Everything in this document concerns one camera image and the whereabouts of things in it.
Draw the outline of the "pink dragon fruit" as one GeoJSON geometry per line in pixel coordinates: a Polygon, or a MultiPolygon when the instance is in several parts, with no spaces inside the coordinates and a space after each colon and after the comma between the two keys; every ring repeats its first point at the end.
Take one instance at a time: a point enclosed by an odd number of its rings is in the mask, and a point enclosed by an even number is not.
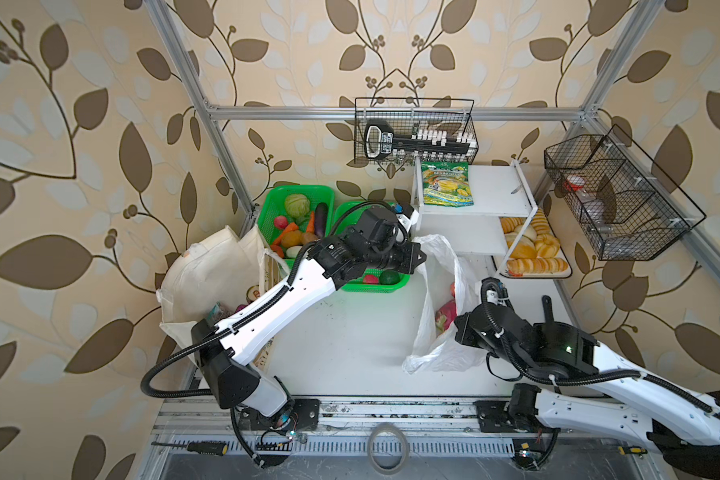
{"type": "Polygon", "coordinates": [[[453,324],[458,315],[456,302],[451,300],[435,312],[435,327],[438,335],[443,334],[453,324]]]}

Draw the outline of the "white plastic grocery bag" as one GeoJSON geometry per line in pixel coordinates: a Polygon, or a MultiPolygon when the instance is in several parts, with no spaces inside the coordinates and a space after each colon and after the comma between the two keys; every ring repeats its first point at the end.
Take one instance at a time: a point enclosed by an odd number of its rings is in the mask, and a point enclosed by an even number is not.
{"type": "Polygon", "coordinates": [[[456,302],[458,315],[469,313],[479,305],[479,278],[446,237],[431,234],[414,241],[421,244],[426,254],[426,262],[415,270],[415,275],[424,281],[424,300],[412,352],[403,361],[403,370],[410,375],[465,372],[484,365],[483,350],[455,341],[454,322],[441,335],[435,327],[435,312],[447,302],[456,302]]]}

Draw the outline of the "green white drink can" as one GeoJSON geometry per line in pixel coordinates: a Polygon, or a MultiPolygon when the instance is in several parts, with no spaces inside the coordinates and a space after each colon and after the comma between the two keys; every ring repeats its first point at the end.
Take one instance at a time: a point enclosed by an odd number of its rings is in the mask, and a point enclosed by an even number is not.
{"type": "Polygon", "coordinates": [[[246,292],[246,299],[248,303],[255,302],[260,297],[260,290],[258,285],[251,286],[246,292]]]}

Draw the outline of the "cream canvas tote bag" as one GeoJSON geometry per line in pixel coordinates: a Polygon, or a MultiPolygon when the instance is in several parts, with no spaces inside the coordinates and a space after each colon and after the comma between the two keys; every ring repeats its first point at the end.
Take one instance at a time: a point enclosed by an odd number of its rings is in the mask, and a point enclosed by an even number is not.
{"type": "Polygon", "coordinates": [[[166,273],[156,292],[160,328],[178,347],[193,343],[191,328],[214,306],[232,312],[248,304],[247,290],[272,289],[290,268],[265,244],[254,227],[243,236],[225,226],[193,243],[166,273]]]}

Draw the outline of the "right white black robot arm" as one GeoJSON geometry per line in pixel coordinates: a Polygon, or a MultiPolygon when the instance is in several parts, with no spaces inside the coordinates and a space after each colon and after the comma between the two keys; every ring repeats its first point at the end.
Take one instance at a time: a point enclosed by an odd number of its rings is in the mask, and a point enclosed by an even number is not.
{"type": "Polygon", "coordinates": [[[720,391],[683,388],[556,321],[549,296],[542,308],[543,322],[529,323],[515,312],[503,283],[489,277],[478,306],[454,320],[457,343],[518,372],[503,404],[477,402],[482,431],[550,436],[539,457],[520,454],[518,467],[539,468],[560,433],[574,430],[621,440],[641,454],[656,452],[688,475],[720,479],[720,391]]]}

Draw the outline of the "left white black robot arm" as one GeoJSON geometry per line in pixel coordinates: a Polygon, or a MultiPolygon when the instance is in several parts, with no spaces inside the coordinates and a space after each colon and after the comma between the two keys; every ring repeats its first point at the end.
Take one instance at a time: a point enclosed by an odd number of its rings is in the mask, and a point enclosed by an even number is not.
{"type": "Polygon", "coordinates": [[[411,238],[419,220],[412,205],[364,201],[354,209],[360,214],[354,224],[334,225],[323,238],[303,246],[288,276],[274,288],[227,318],[193,326],[192,344],[152,367],[141,381],[142,393],[158,399],[212,396],[221,409],[243,406],[276,426],[287,423],[291,396],[277,379],[254,367],[258,352],[302,312],[366,270],[410,275],[426,260],[411,238]],[[207,388],[169,391],[152,386],[159,373],[188,356],[194,356],[207,388]]]}

